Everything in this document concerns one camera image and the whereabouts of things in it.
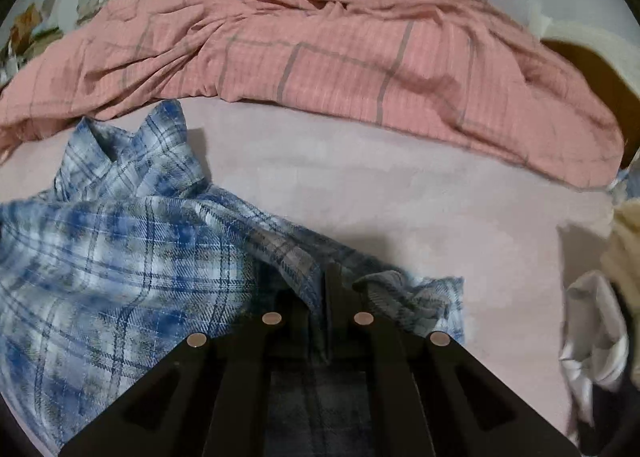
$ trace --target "fabric fold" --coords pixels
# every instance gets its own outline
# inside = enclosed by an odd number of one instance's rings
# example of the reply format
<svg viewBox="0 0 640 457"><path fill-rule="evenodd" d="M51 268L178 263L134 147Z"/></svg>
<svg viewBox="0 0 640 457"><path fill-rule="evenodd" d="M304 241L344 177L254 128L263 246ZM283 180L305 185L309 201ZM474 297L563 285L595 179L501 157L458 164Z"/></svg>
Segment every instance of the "fabric fold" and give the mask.
<svg viewBox="0 0 640 457"><path fill-rule="evenodd" d="M360 120L581 187L623 153L571 64L485 0L110 0L0 94L0 160L80 116L220 96Z"/></svg>
<svg viewBox="0 0 640 457"><path fill-rule="evenodd" d="M640 327L640 199L631 199L614 211L602 270L617 286L633 317L636 332ZM640 389L640 336L636 336L631 381Z"/></svg>
<svg viewBox="0 0 640 457"><path fill-rule="evenodd" d="M572 283L566 296L566 341L562 371L582 421L594 425L593 388L617 392L629 354L625 319L609 280L591 271Z"/></svg>
<svg viewBox="0 0 640 457"><path fill-rule="evenodd" d="M177 101L136 133L84 118L49 190L0 204L0 392L53 453L192 332L292 289L325 323L324 268L372 309L463 337L462 280L414 278L211 184Z"/></svg>

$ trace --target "bed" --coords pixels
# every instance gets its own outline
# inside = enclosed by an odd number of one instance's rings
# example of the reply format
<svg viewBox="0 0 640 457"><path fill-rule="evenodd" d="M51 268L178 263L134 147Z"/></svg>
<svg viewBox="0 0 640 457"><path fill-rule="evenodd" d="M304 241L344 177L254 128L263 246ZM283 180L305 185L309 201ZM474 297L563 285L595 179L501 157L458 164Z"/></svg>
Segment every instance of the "bed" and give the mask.
<svg viewBox="0 0 640 457"><path fill-rule="evenodd" d="M464 277L466 347L567 432L562 286L598 262L606 193L361 123L218 98L182 106L218 185L418 274ZM149 109L114 123L134 130ZM0 167L0 200L48 187L69 134L18 148Z"/></svg>

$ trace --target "pink plaid comforter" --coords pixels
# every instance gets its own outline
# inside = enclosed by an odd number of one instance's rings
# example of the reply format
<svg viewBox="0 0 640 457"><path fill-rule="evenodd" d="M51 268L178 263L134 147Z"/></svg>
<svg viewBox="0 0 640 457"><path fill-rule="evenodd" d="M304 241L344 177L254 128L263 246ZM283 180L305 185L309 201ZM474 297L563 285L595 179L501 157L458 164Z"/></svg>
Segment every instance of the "pink plaid comforter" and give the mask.
<svg viewBox="0 0 640 457"><path fill-rule="evenodd" d="M219 95L374 123L575 186L613 180L616 120L484 0L111 0L0 96L0 155L79 116Z"/></svg>

